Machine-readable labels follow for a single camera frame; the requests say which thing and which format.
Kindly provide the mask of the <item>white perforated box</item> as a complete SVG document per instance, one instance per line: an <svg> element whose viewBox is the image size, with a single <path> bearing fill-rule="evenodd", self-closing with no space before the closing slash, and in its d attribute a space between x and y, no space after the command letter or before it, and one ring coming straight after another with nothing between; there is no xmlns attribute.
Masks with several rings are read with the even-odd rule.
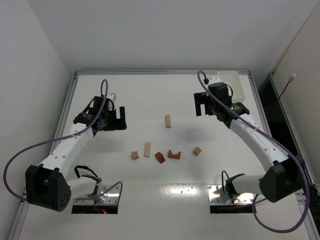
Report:
<svg viewBox="0 0 320 240"><path fill-rule="evenodd" d="M232 91L232 101L243 103L246 99L244 90L241 85L240 77L237 71L218 71L217 76L220 80L228 84Z"/></svg>

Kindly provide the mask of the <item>light long wood block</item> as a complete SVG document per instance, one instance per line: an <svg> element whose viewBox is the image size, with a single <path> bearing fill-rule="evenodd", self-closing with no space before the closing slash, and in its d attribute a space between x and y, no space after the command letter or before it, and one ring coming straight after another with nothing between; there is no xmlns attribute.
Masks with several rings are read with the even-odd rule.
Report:
<svg viewBox="0 0 320 240"><path fill-rule="evenodd" d="M144 145L144 156L150 157L151 155L151 142L146 142Z"/></svg>

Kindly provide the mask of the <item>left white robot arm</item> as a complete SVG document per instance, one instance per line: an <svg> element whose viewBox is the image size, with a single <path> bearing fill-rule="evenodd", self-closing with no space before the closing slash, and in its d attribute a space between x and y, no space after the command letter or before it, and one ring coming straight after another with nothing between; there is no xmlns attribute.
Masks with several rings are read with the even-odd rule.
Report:
<svg viewBox="0 0 320 240"><path fill-rule="evenodd" d="M71 200L99 201L101 178L91 170L89 174L76 173L67 180L67 173L81 149L98 132L126 130L125 108L116 108L116 94L95 96L73 120L68 135L39 165L30 165L25 172L26 200L29 204L63 211Z"/></svg>

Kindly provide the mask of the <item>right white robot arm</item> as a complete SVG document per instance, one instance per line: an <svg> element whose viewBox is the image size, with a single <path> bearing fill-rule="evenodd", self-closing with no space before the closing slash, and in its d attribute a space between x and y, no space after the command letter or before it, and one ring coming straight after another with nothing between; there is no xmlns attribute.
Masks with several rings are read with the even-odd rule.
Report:
<svg viewBox="0 0 320 240"><path fill-rule="evenodd" d="M226 195L235 197L243 193L263 195L268 201L277 201L290 194L305 190L308 183L303 171L303 160L291 157L260 131L249 110L240 102L233 103L230 96L224 99L224 109L205 92L194 93L195 112L201 116L215 115L220 122L238 135L260 161L264 175L237 174L228 178L224 185Z"/></svg>

